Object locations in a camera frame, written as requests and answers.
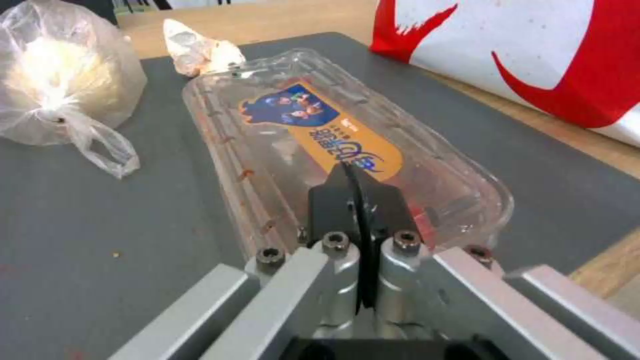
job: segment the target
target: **wooden table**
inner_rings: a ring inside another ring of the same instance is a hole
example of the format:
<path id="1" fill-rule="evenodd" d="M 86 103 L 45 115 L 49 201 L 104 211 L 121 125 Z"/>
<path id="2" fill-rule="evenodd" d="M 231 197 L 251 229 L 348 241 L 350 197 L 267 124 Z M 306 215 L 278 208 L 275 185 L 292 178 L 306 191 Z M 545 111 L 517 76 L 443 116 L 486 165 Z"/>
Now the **wooden table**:
<path id="1" fill-rule="evenodd" d="M 141 58 L 154 58 L 167 55 L 162 32 L 166 18 L 181 21 L 207 37 L 226 39 L 238 45 L 328 31 L 343 33 L 369 45 L 375 9 L 376 0 L 271 0 L 266 3 L 123 15 L 118 17 L 118 23 L 125 34 L 131 37 Z M 638 149 L 458 81 L 432 73 L 429 75 L 640 179 Z M 589 291 L 608 297 L 636 274 L 640 274 L 640 231 L 621 239 L 576 270 L 572 279 Z"/>

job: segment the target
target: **crumpled plastic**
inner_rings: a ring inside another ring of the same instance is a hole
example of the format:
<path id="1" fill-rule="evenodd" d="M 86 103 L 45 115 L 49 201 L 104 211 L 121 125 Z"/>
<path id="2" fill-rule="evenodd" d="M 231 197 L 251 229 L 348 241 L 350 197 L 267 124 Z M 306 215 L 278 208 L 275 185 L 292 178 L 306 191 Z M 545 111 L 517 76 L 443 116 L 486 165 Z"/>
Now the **crumpled plastic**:
<path id="1" fill-rule="evenodd" d="M 123 34 L 88 9 L 29 0 L 0 15 L 0 136 L 30 145 L 73 143 L 122 178 L 140 167 L 112 130 L 134 111 L 147 83 Z M 108 155 L 92 149 L 102 143 Z"/>
<path id="2" fill-rule="evenodd" d="M 164 21 L 164 42 L 175 70 L 191 78 L 206 72 L 224 72 L 246 61 L 237 46 L 205 38 L 173 19 Z"/>

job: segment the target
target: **plastic bag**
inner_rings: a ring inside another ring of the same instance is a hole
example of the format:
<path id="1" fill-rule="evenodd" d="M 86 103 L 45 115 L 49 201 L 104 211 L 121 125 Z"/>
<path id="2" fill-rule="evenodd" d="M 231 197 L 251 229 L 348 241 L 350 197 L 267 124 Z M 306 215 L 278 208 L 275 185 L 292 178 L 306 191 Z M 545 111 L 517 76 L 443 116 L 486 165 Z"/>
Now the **plastic bag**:
<path id="1" fill-rule="evenodd" d="M 246 61 L 232 42 L 205 38 L 173 19 L 166 19 L 163 28 L 166 49 L 179 74 L 192 78 L 206 72 L 223 72 Z"/>
<path id="2" fill-rule="evenodd" d="M 640 1 L 381 0 L 371 49 L 640 147 Z"/>
<path id="3" fill-rule="evenodd" d="M 0 135 L 30 145 L 73 143 L 117 178 L 140 167 L 112 130 L 147 83 L 121 32 L 86 8 L 25 1 L 0 16 Z M 92 149 L 96 140 L 109 159 Z"/>

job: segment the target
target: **cutting mat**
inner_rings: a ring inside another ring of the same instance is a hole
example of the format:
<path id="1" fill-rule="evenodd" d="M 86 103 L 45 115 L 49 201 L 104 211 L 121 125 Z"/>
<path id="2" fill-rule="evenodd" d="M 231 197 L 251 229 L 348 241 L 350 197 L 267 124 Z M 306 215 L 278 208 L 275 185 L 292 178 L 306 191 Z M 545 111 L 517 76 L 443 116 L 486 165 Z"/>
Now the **cutting mat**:
<path id="1" fill-rule="evenodd" d="M 640 183 L 350 38 L 243 47 L 249 59 L 319 51 L 501 178 L 516 210 L 496 250 L 507 269 L 570 273 L 640 224 Z M 142 168 L 118 181 L 73 146 L 0 139 L 0 358 L 102 359 L 220 262 L 243 260 L 209 153 L 170 59 L 118 131 Z"/>

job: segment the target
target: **plastic clamshell container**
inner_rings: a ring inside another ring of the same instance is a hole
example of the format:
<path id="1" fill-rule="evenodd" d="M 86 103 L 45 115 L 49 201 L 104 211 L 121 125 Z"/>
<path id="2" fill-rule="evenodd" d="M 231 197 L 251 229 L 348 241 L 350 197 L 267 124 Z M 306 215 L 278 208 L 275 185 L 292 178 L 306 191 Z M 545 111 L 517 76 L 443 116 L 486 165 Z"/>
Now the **plastic clamshell container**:
<path id="1" fill-rule="evenodd" d="M 182 96 L 246 257 L 264 246 L 299 246 L 307 193 L 340 161 L 398 187 L 433 251 L 493 248 L 513 212 L 498 179 L 313 50 L 204 74 Z"/>

